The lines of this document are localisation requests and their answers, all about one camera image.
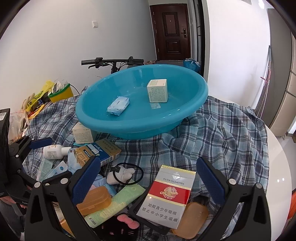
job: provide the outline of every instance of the white box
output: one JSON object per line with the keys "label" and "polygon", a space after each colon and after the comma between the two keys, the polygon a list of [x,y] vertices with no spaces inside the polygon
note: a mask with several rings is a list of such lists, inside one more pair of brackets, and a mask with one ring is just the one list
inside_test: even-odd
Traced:
{"label": "white box", "polygon": [[96,140],[97,132],[86,128],[80,122],[72,128],[72,131],[77,144],[93,143]]}
{"label": "white box", "polygon": [[168,86],[166,79],[150,80],[147,85],[147,91],[150,103],[163,103],[168,101]]}

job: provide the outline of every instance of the gold emblem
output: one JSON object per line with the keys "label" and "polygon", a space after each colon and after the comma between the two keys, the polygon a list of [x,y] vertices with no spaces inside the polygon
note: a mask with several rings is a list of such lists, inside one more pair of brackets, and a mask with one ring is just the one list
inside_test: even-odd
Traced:
{"label": "gold emblem", "polygon": [[174,187],[166,187],[163,192],[160,192],[160,194],[166,199],[174,199],[178,195],[178,192]]}

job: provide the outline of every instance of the blue plastic basin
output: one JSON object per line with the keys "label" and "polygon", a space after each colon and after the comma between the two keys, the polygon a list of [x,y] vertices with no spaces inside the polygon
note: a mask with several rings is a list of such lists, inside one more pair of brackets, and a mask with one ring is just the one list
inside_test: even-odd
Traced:
{"label": "blue plastic basin", "polygon": [[[167,79],[168,101],[152,109],[147,84]],[[89,87],[76,105],[78,120],[91,130],[129,140],[143,139],[174,129],[199,109],[208,95],[206,81],[196,72],[175,65],[152,64],[111,74]],[[107,112],[118,97],[130,98],[120,116]]]}

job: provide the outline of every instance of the floor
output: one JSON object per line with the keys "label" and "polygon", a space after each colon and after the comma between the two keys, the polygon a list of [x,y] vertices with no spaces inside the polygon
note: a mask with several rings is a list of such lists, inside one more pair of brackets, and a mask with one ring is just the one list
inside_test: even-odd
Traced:
{"label": "floor", "polygon": [[157,64],[172,64],[172,65],[178,65],[183,67],[183,61],[182,60],[159,60],[156,62]]}
{"label": "floor", "polygon": [[296,143],[292,137],[285,137],[285,140],[281,137],[277,137],[277,139],[286,154],[291,172],[292,190],[294,190],[296,188]]}

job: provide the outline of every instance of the plaid tablecloth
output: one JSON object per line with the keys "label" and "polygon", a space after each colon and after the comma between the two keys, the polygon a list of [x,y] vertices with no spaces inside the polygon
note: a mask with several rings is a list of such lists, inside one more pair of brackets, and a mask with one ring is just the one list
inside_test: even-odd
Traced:
{"label": "plaid tablecloth", "polygon": [[[40,139],[51,137],[55,144],[72,146],[73,126],[78,122],[75,106],[79,96],[51,104],[34,118],[29,125],[30,137]],[[144,177],[139,182],[147,188],[154,181],[161,164],[196,170],[196,160],[205,156],[227,178],[234,178],[239,184],[254,185],[260,182],[266,191],[268,183],[269,159],[267,132],[263,121],[255,116],[251,108],[229,104],[211,96],[204,105],[185,118],[182,123],[169,133],[142,140],[124,140],[106,133],[99,133],[97,139],[107,137],[121,150],[120,157],[104,166],[106,172],[112,164],[118,162],[133,163],[144,170]],[[32,150],[23,163],[28,175],[36,178],[43,158],[42,149]],[[136,171],[134,180],[141,176]],[[207,189],[196,174],[190,201],[199,201],[209,210],[206,223],[201,233],[219,207],[209,197]],[[238,205],[224,237],[231,234],[240,211]],[[138,240],[181,240],[168,233],[162,236],[141,225]]]}

